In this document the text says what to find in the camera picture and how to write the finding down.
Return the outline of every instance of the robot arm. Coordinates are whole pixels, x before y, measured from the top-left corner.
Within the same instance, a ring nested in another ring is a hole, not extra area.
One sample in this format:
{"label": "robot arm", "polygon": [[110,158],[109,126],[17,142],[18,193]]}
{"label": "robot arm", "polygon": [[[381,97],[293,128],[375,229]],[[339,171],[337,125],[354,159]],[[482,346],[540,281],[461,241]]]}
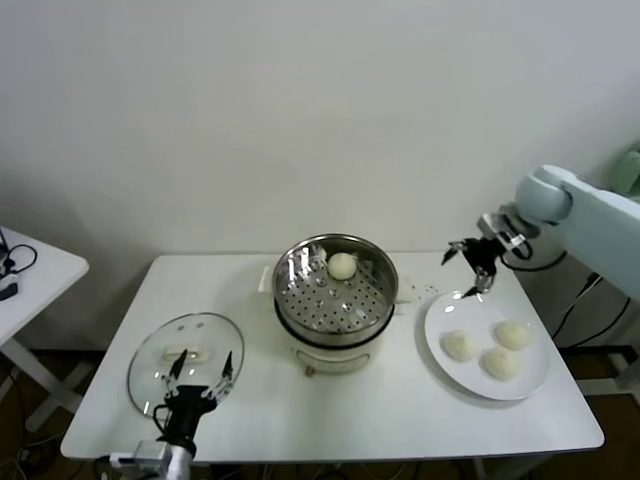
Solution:
{"label": "robot arm", "polygon": [[443,264],[462,252],[476,274],[465,296],[486,293],[495,262],[508,252],[528,260],[528,239],[548,232],[578,261],[640,299],[640,205],[596,189],[567,170],[545,165],[527,175],[515,201],[478,220],[481,238],[451,242]]}

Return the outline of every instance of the wooden floor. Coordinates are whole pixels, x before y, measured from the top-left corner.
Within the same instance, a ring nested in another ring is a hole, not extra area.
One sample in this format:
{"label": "wooden floor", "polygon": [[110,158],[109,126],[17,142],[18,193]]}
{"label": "wooden floor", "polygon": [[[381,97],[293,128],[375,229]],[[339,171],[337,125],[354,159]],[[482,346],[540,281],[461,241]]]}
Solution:
{"label": "wooden floor", "polygon": [[[64,377],[77,363],[78,358],[60,356],[41,356],[47,365],[58,377]],[[614,376],[613,368],[609,365],[606,356],[598,354],[581,354],[566,359],[574,376],[581,378],[606,378]],[[0,383],[5,378],[6,368],[11,365],[0,358]],[[84,392],[89,385],[87,379],[78,389]],[[46,397],[45,392],[30,378],[24,374],[18,376],[18,385],[24,396],[24,407],[27,415]],[[571,479],[616,479],[637,480],[640,479],[640,409],[628,396],[594,397],[588,399],[594,414],[605,432],[605,445],[595,451],[567,453],[554,456],[548,462],[536,468],[529,479],[545,480],[571,480]],[[14,480],[20,478],[20,473],[14,477],[15,466],[12,460],[18,454],[22,440],[22,416],[20,413],[20,399],[17,390],[11,388],[0,402],[0,480]],[[52,435],[64,432],[71,414],[62,409],[57,409],[47,423],[37,434],[29,433],[25,444],[37,442]],[[92,479],[90,464],[73,462],[63,458],[59,454],[59,442],[61,438],[51,441],[41,447],[38,453],[51,458],[46,471],[27,471],[27,478],[41,480],[89,480]],[[487,471],[498,466],[501,459],[488,459],[485,461]],[[418,475],[415,475],[416,463],[407,463],[394,480],[466,480],[473,478],[470,475],[470,461],[437,461],[423,462],[420,464]],[[346,475],[347,480],[371,480],[369,474],[380,479],[386,479],[402,466],[402,464],[370,464],[368,472],[361,464],[348,464],[340,467],[340,472]],[[255,480],[259,471],[258,466],[242,466],[241,473],[246,480]],[[312,480],[316,477],[320,466],[302,465],[273,465],[267,477],[270,480]],[[212,479],[218,475],[208,468],[194,468],[192,478]],[[342,476],[325,477],[327,480],[345,480]]]}

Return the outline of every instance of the glass lid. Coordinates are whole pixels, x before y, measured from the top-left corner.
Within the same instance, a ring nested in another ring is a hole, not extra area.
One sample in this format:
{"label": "glass lid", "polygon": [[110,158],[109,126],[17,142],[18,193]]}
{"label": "glass lid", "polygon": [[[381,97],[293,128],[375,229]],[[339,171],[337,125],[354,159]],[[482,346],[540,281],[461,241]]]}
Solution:
{"label": "glass lid", "polygon": [[165,323],[146,338],[127,375],[129,397],[149,417],[179,385],[232,386],[244,362],[244,338],[227,317],[191,313]]}

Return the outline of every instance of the white plate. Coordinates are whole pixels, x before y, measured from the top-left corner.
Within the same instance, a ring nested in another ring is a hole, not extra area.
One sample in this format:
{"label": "white plate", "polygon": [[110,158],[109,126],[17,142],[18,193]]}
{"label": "white plate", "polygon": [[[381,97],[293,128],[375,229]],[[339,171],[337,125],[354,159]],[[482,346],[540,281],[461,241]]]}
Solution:
{"label": "white plate", "polygon": [[[507,318],[491,301],[461,299],[460,292],[445,293],[433,300],[425,316],[425,335],[434,358],[449,376],[463,387],[483,397],[495,400],[520,400],[534,393],[547,375],[547,349],[541,327],[518,318]],[[491,377],[481,366],[482,355],[501,346],[494,330],[501,322],[513,320],[528,325],[531,344],[516,354],[520,357],[521,371],[513,380],[502,382]],[[441,346],[442,337],[451,330],[462,330],[472,335],[480,346],[477,359],[460,363],[447,355]]]}

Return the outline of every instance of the pot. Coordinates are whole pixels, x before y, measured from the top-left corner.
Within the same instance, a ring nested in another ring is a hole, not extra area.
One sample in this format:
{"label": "pot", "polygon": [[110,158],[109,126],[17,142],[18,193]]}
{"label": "pot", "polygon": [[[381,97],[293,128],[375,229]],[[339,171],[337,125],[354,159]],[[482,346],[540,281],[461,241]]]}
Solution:
{"label": "pot", "polygon": [[[352,277],[337,280],[328,261],[347,253],[356,262]],[[362,346],[387,327],[398,293],[391,259],[368,240],[344,234],[318,235],[291,247],[273,272],[275,309],[283,327],[314,348]]]}

